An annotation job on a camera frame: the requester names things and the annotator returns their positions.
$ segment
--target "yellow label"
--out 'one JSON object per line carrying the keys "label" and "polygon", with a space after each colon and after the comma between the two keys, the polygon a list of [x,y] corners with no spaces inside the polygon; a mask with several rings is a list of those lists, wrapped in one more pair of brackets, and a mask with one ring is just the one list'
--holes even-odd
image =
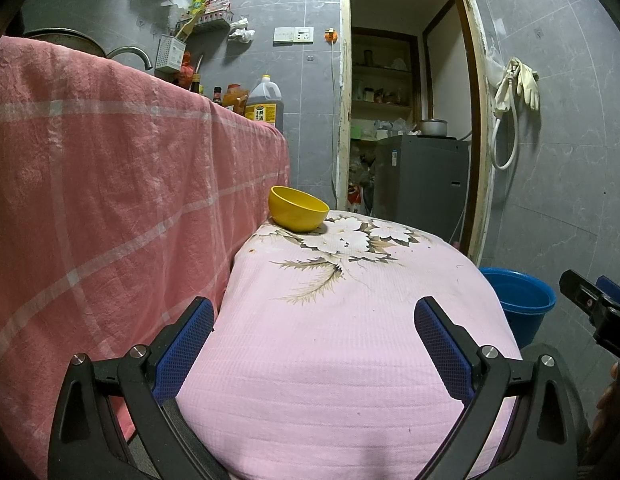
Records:
{"label": "yellow label", "polygon": [[253,121],[265,121],[274,124],[277,121],[277,105],[274,103],[250,105],[245,107],[244,115]]}

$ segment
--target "orange plug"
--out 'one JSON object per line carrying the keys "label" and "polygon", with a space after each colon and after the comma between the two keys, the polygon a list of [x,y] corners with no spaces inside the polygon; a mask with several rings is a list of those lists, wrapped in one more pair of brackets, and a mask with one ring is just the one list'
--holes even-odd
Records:
{"label": "orange plug", "polygon": [[325,41],[327,41],[328,43],[336,43],[337,37],[338,35],[336,30],[334,30],[333,28],[325,29]]}

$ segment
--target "curved metal faucet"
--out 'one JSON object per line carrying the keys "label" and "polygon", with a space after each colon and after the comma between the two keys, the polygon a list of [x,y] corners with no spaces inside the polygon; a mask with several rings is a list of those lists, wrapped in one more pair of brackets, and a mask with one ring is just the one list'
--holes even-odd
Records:
{"label": "curved metal faucet", "polygon": [[143,60],[146,70],[152,69],[152,62],[150,61],[148,54],[146,54],[138,46],[120,46],[119,48],[116,48],[111,53],[109,53],[106,58],[112,59],[119,54],[125,54],[127,52],[129,52],[130,54],[137,54]]}

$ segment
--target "wall socket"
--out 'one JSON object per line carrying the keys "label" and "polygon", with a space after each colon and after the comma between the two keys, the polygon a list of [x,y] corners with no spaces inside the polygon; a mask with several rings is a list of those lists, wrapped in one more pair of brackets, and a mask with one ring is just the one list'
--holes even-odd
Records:
{"label": "wall socket", "polygon": [[312,43],[314,27],[275,27],[273,43]]}

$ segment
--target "doorway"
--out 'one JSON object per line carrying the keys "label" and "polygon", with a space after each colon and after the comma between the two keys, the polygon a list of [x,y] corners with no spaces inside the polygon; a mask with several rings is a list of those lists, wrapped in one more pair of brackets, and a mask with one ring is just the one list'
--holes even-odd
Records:
{"label": "doorway", "polygon": [[341,0],[341,12],[338,207],[434,232],[477,262],[490,169],[474,0]]}

